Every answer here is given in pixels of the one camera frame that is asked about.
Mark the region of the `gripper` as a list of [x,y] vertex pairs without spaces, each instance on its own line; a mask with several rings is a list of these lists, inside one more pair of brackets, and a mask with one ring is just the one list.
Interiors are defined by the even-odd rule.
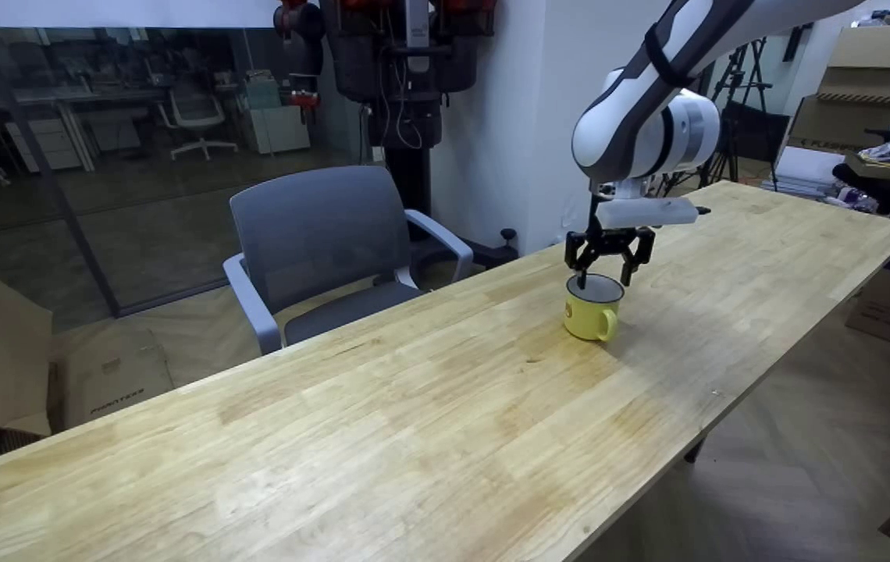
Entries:
[[565,264],[573,271],[576,286],[584,290],[588,271],[601,253],[622,253],[621,283],[630,286],[633,274],[641,265],[650,262],[656,234],[650,227],[605,229],[590,228],[590,232],[567,232]]

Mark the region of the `yellow enamel mug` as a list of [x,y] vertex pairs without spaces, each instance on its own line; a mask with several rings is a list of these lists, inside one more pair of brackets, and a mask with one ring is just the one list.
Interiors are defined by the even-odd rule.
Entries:
[[585,341],[608,342],[618,334],[625,288],[609,276],[588,272],[566,283],[564,327]]

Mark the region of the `black stand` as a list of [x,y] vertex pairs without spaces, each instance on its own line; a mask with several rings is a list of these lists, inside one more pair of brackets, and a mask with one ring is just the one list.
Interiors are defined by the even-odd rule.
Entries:
[[657,196],[669,196],[675,188],[692,179],[698,180],[699,189],[720,180],[735,182],[741,157],[766,162],[767,180],[777,181],[780,143],[790,117],[773,113],[767,107],[767,92],[774,85],[765,82],[760,68],[766,43],[767,39],[762,37],[735,48],[712,88],[708,84],[716,65],[710,64],[703,71],[699,92],[713,102],[723,101],[716,147],[696,168],[664,174],[654,191]]

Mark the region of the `stack of white sheets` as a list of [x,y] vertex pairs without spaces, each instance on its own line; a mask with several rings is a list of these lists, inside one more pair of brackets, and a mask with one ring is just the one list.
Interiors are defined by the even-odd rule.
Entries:
[[760,182],[760,189],[816,201],[835,198],[842,185],[833,170],[845,159],[838,153],[787,147],[781,151],[774,170]]

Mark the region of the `red and black robot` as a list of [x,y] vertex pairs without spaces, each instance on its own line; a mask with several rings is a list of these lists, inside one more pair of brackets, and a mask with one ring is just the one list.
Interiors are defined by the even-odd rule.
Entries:
[[273,27],[289,61],[289,100],[310,116],[324,62],[336,89],[365,113],[405,208],[431,212],[430,152],[441,110],[474,86],[479,40],[497,0],[277,0]]

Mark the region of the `grey office chair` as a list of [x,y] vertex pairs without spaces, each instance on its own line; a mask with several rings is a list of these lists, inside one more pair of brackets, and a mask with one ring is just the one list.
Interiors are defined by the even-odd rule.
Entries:
[[454,256],[453,282],[473,266],[472,248],[405,208],[376,165],[277,177],[232,196],[230,210],[240,252],[223,269],[264,355],[420,297],[411,226]]

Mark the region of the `stack of cardboard boxes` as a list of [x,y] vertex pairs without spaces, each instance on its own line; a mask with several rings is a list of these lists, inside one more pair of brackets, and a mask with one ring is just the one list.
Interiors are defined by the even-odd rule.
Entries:
[[798,107],[788,146],[831,153],[870,148],[890,128],[890,25],[842,29],[815,94]]

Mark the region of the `pale green cabinet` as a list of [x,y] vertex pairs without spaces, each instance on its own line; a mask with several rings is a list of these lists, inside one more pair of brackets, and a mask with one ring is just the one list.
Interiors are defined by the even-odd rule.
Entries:
[[286,102],[286,92],[267,70],[245,74],[237,97],[248,146],[261,155],[311,147],[300,109]]

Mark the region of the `printed cardboard box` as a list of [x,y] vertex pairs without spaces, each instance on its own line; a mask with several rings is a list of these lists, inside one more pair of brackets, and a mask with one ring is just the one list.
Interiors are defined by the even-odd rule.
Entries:
[[152,331],[116,325],[57,350],[48,376],[48,420],[55,433],[175,388]]

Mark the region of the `office desk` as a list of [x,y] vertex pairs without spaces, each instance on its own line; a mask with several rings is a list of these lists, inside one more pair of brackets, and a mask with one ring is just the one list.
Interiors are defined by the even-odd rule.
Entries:
[[82,167],[86,172],[96,170],[92,159],[91,150],[84,141],[84,129],[74,113],[74,107],[78,105],[94,104],[138,104],[139,102],[153,102],[163,99],[163,88],[141,88],[112,90],[100,93],[84,91],[80,88],[70,87],[45,87],[30,89],[15,89],[16,103],[18,105],[51,105],[55,107],[66,132],[70,135],[73,148],[77,153]]

